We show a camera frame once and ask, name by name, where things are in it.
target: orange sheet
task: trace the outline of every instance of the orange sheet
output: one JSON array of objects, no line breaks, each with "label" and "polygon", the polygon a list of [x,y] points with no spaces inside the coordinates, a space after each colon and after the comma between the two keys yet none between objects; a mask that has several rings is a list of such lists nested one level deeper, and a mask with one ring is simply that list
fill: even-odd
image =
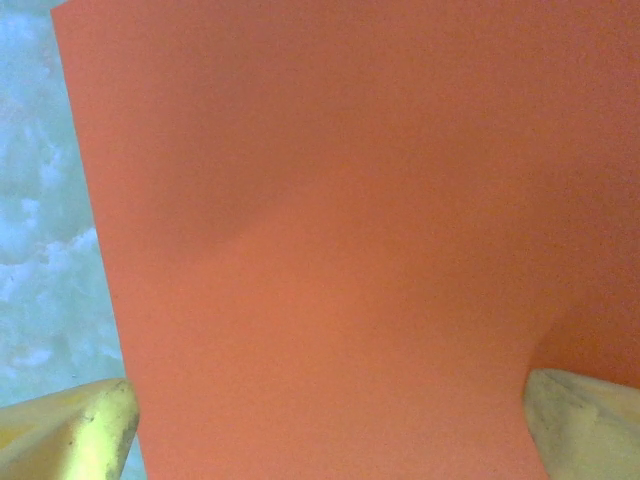
[{"label": "orange sheet", "polygon": [[150,478],[542,479],[530,368],[640,387],[640,4],[514,3],[54,10]]}]

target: yellow object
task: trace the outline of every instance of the yellow object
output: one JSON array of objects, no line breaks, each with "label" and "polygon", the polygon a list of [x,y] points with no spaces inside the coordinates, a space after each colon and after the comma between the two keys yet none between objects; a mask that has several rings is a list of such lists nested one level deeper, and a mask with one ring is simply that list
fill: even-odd
[{"label": "yellow object", "polygon": [[551,480],[640,479],[640,390],[534,370],[524,408]]},{"label": "yellow object", "polygon": [[138,420],[125,379],[0,408],[0,480],[117,480]]}]

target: light blue background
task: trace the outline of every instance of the light blue background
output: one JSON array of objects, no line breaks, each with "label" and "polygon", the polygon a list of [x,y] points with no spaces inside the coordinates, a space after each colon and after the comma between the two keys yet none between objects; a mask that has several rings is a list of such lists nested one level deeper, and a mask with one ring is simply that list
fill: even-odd
[{"label": "light blue background", "polygon": [[[50,9],[0,0],[0,406],[124,376]],[[136,440],[125,480],[146,478]]]}]

